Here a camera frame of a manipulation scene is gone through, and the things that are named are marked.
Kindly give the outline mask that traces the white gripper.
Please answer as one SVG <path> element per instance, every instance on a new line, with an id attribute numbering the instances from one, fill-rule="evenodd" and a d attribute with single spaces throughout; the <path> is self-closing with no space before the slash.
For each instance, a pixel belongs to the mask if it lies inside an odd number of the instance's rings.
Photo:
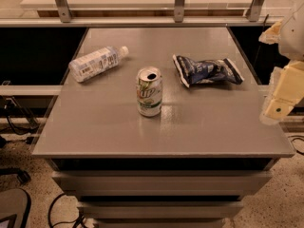
<path id="1" fill-rule="evenodd" d="M 283 21 L 263 31 L 258 41 L 268 45 L 278 43 L 281 55 L 297 60 L 284 68 L 275 67 L 271 74 L 259 119 L 272 125 L 282 121 L 304 98 L 304 3 L 296 3 Z"/>

